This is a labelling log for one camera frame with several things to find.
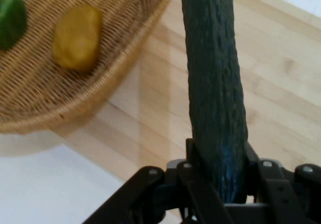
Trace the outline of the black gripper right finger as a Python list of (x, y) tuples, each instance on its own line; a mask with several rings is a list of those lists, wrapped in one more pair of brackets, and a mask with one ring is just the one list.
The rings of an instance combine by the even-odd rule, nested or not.
[(289, 171), (277, 160), (259, 158), (250, 144), (246, 162), (247, 193), (267, 205), (272, 223), (320, 223), (320, 166)]

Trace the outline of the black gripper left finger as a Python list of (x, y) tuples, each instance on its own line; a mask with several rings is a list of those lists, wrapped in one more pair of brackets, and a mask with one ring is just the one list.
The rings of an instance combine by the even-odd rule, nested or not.
[(166, 170), (142, 167), (85, 223), (160, 223), (176, 208), (182, 223), (233, 223), (201, 168), (194, 141), (187, 139), (186, 159), (171, 161)]

